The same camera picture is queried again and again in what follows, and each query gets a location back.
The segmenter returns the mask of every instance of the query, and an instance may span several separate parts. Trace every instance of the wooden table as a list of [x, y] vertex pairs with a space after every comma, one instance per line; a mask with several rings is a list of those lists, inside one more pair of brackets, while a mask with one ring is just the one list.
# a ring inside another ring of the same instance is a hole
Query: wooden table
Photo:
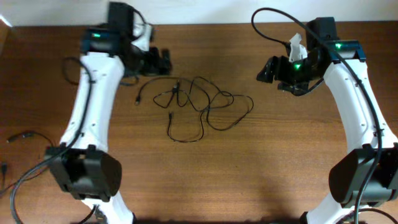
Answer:
[[[398, 23], [338, 23], [342, 39], [358, 39], [367, 56], [369, 78], [385, 119], [398, 133]], [[295, 24], [261, 24], [272, 37], [289, 40], [304, 31]], [[7, 183], [38, 163], [47, 143], [41, 138], [7, 144], [19, 131], [34, 129], [57, 142], [62, 136], [76, 87], [61, 76], [65, 56], [78, 56], [85, 27], [17, 27], [0, 58], [0, 160], [9, 164]], [[198, 222], [272, 220], [299, 217], [329, 192], [328, 173], [346, 154], [346, 139], [326, 85], [294, 97], [277, 84], [256, 81], [273, 55], [285, 49], [258, 36], [249, 24], [157, 26], [156, 46], [169, 48], [173, 76], [209, 78], [220, 88], [252, 96], [254, 109], [229, 131], [206, 126], [203, 140], [181, 144], [166, 133], [168, 110], [152, 97], [173, 82], [150, 86], [134, 106], [138, 87], [121, 86], [109, 127], [109, 152], [123, 165], [121, 192], [138, 218]], [[72, 68], [75, 77], [78, 68]], [[143, 84], [148, 78], [142, 78]], [[226, 126], [244, 112], [242, 102], [215, 111]], [[199, 131], [197, 113], [174, 105], [176, 138]], [[61, 192], [50, 173], [25, 183], [17, 208], [26, 223], [69, 223], [88, 208]], [[398, 203], [381, 207], [398, 218]], [[369, 223], [387, 223], [364, 214]], [[0, 199], [1, 223], [13, 223], [8, 194]]]

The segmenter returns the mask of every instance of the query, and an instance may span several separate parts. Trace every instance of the white background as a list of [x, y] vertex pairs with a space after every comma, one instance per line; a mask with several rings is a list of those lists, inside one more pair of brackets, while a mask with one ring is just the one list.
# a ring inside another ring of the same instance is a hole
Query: white background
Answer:
[[[247, 23], [260, 7], [274, 7], [301, 21], [398, 20], [398, 0], [125, 0], [154, 24]], [[14, 26], [92, 25], [106, 19], [108, 0], [0, 0], [0, 14]], [[273, 12], [258, 22], [285, 22]]]

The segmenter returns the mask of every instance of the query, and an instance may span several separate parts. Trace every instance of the tabletop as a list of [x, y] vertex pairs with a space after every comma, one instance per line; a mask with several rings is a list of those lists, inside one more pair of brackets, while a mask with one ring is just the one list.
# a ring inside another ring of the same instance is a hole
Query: tabletop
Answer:
[[[304, 31], [292, 23], [259, 24], [272, 37], [288, 41]], [[297, 218], [329, 192], [330, 169], [346, 155], [346, 137], [326, 85], [295, 97], [277, 84], [256, 81], [271, 56], [285, 49], [257, 35], [250, 24], [156, 26], [154, 46], [170, 49], [173, 77], [205, 77], [222, 90], [249, 95], [254, 109], [238, 125], [216, 131], [205, 123], [201, 141], [178, 143], [166, 134], [174, 112], [173, 136], [200, 132], [190, 106], [169, 109], [152, 98], [174, 81], [149, 85], [139, 106], [136, 86], [121, 86], [109, 125], [109, 153], [123, 166], [120, 191], [138, 219], [242, 222]], [[76, 87], [61, 74], [62, 58], [79, 56], [86, 27], [15, 27], [0, 56], [0, 161], [9, 165], [6, 184], [42, 160], [42, 138], [6, 143], [8, 136], [33, 129], [59, 142], [70, 118]], [[367, 56], [369, 79], [381, 111], [398, 133], [398, 22], [339, 22], [341, 39], [358, 39]], [[70, 67], [72, 78], [79, 68]], [[214, 110], [211, 122], [227, 126], [247, 103]], [[2, 223], [13, 223], [9, 192], [0, 198]], [[70, 223], [90, 211], [62, 192], [49, 172], [22, 185], [17, 209], [26, 223]], [[398, 203], [381, 209], [398, 218]], [[368, 223], [384, 217], [363, 214]]]

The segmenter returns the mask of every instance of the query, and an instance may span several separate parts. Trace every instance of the tangled cable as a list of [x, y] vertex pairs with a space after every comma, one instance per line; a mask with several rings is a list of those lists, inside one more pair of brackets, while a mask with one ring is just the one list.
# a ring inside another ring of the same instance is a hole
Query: tangled cable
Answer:
[[[198, 79], [209, 83], [211, 86], [213, 86], [213, 87], [215, 87], [217, 89], [217, 93], [215, 94], [215, 96], [213, 98], [210, 98], [210, 95], [201, 86], [199, 86], [198, 84], [195, 83], [195, 81], [198, 80]], [[211, 81], [209, 81], [209, 80], [207, 80], [206, 78], [203, 78], [203, 77], [195, 77], [195, 78], [193, 78], [193, 80], [189, 80], [187, 78], [179, 78], [179, 77], [159, 77], [159, 78], [154, 78], [152, 80], [149, 80], [148, 82], [146, 82], [145, 84], [143, 84], [141, 86], [141, 88], [140, 88], [140, 90], [138, 92], [137, 98], [136, 98], [136, 105], [139, 105], [139, 103], [141, 101], [141, 94], [142, 94], [143, 89], [148, 84], [153, 83], [153, 82], [155, 82], [157, 80], [176, 80], [177, 81], [176, 84], [173, 86], [173, 88], [171, 90], [165, 91], [163, 93], [159, 93], [158, 95], [155, 95], [155, 97], [153, 97], [153, 101], [154, 101], [154, 103], [157, 106], [159, 106], [161, 108], [164, 108], [164, 109], [167, 109], [170, 106], [172, 100], [174, 99], [174, 96], [176, 96], [177, 97], [177, 105], [179, 107], [182, 108], [182, 107], [188, 105], [188, 103], [190, 103], [192, 105], [192, 108], [196, 112], [200, 113], [199, 117], [200, 117], [200, 126], [201, 126], [201, 136], [199, 138], [197, 138], [197, 139], [194, 139], [194, 140], [178, 140], [178, 139], [173, 138], [172, 135], [171, 135], [171, 126], [172, 126], [172, 120], [173, 120], [174, 114], [172, 112], [169, 112], [169, 124], [167, 126], [167, 135], [168, 135], [168, 137], [171, 140], [173, 140], [175, 142], [188, 143], [188, 142], [197, 142], [197, 141], [201, 140], [203, 138], [203, 136], [205, 135], [205, 129], [204, 129], [204, 126], [203, 126], [203, 114], [205, 114], [205, 113], [206, 113], [206, 118], [205, 118], [206, 119], [206, 123], [211, 128], [213, 128], [214, 130], [217, 130], [217, 131], [226, 131], [226, 130], [231, 129], [235, 125], [237, 125], [244, 117], [246, 117], [246, 115], [248, 113], [250, 113], [253, 110], [253, 107], [254, 107], [253, 99], [250, 96], [240, 95], [240, 94], [232, 94], [232, 93], [230, 93], [228, 91], [221, 90], [213, 82], [211, 82]], [[180, 81], [185, 81], [185, 82], [190, 83], [190, 88], [189, 88], [188, 92], [185, 91], [185, 90], [181, 90], [180, 89]], [[207, 105], [202, 110], [199, 110], [197, 108], [197, 106], [195, 106], [195, 104], [192, 102], [192, 88], [194, 86], [196, 88], [198, 88], [200, 91], [202, 91], [207, 97]], [[167, 102], [167, 104], [166, 105], [162, 105], [162, 104], [158, 103], [158, 101], [156, 99], [158, 99], [158, 97], [166, 95], [168, 93], [171, 93], [172, 95], [171, 95], [169, 101]], [[180, 94], [184, 94], [187, 97], [187, 99], [185, 101], [181, 102]], [[228, 100], [227, 104], [222, 105], [222, 106], [211, 106], [211, 104], [214, 102], [214, 99], [217, 96], [219, 96], [219, 95], [225, 96], [227, 98], [230, 98], [230, 100]], [[248, 110], [242, 116], [240, 116], [236, 121], [232, 122], [226, 128], [217, 128], [213, 124], [211, 124], [210, 121], [209, 121], [210, 111], [211, 110], [215, 110], [215, 109], [221, 109], [221, 108], [226, 108], [226, 107], [231, 106], [235, 102], [235, 98], [237, 98], [237, 97], [248, 98], [250, 100], [251, 106], [248, 108]]]

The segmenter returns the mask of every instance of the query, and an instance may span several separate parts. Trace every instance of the green led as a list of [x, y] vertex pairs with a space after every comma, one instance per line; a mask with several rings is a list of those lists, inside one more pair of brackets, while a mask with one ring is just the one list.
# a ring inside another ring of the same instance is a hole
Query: green led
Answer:
[[298, 70], [301, 67], [301, 64], [295, 64], [294, 69]]

